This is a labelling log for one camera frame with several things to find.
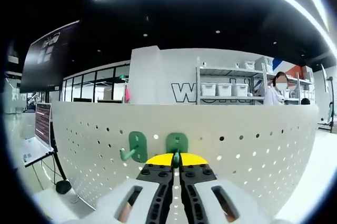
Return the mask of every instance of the black ceiling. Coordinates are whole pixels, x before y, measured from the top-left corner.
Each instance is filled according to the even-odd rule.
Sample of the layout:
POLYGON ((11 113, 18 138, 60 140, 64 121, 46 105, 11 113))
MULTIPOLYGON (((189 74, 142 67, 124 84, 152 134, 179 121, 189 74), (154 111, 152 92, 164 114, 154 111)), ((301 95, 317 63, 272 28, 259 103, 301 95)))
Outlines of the black ceiling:
MULTIPOLYGON (((322 23, 310 0, 298 1, 322 23)), ((247 51, 298 65, 310 65, 328 50, 311 23, 283 0, 14 0, 11 5, 18 71, 31 42, 75 20, 81 22, 66 75, 129 60, 132 49, 151 45, 247 51)))

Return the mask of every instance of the white pegboard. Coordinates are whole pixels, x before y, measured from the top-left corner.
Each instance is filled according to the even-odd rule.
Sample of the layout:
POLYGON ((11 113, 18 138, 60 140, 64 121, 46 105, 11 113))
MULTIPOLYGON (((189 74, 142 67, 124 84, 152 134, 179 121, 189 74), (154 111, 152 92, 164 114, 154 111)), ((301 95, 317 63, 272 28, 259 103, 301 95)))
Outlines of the white pegboard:
MULTIPOLYGON (((128 151, 130 132, 145 134, 149 158, 165 153, 167 135, 182 132, 190 153, 205 158, 218 179, 229 179, 248 192, 270 216, 278 213, 301 178, 318 116, 315 105, 57 102, 52 112, 61 165, 75 191, 93 207, 116 185, 136 178, 143 166, 120 159, 120 149, 128 151)), ((186 223, 175 178, 167 223, 186 223)))

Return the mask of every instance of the display screen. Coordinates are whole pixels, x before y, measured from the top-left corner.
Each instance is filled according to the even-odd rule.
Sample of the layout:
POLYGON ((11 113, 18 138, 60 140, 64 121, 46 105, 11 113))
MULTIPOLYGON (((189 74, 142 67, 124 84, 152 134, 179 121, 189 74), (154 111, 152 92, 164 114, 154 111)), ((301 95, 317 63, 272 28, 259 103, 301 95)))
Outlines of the display screen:
POLYGON ((77 24, 78 21, 56 29, 30 45, 22 73, 21 93, 59 90, 77 24))
POLYGON ((51 105, 37 104, 35 113, 35 135, 50 145, 51 105))

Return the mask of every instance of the face mask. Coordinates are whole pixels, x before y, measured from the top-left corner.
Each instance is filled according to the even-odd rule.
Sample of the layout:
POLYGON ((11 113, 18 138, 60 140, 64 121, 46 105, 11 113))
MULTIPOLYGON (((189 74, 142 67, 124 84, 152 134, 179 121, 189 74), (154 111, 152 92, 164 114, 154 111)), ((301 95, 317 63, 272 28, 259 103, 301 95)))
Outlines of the face mask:
POLYGON ((287 83, 277 83, 276 84, 276 88, 281 92, 284 91, 287 87, 288 87, 287 83))

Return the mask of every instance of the floor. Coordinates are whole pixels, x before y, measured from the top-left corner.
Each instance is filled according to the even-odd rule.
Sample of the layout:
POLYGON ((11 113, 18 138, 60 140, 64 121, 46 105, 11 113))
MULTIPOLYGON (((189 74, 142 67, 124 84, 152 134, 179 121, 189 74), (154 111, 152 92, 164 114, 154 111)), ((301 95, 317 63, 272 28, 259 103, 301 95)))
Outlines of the floor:
MULTIPOLYGON (((92 212, 93 209, 81 200, 70 203, 66 197, 62 198, 55 192, 54 176, 55 182, 62 178, 57 167, 54 167, 52 157, 34 164, 33 167, 24 168, 18 146, 23 139, 34 135, 34 116, 31 114, 5 115, 4 119, 9 138, 8 149, 13 155, 13 165, 18 168, 18 174, 26 192, 43 205, 42 210, 46 215, 51 216, 55 223, 61 223, 68 219, 83 218, 92 212)), ((336 168, 337 134, 318 130, 311 157, 301 181, 276 218, 300 223, 327 192, 336 168)))

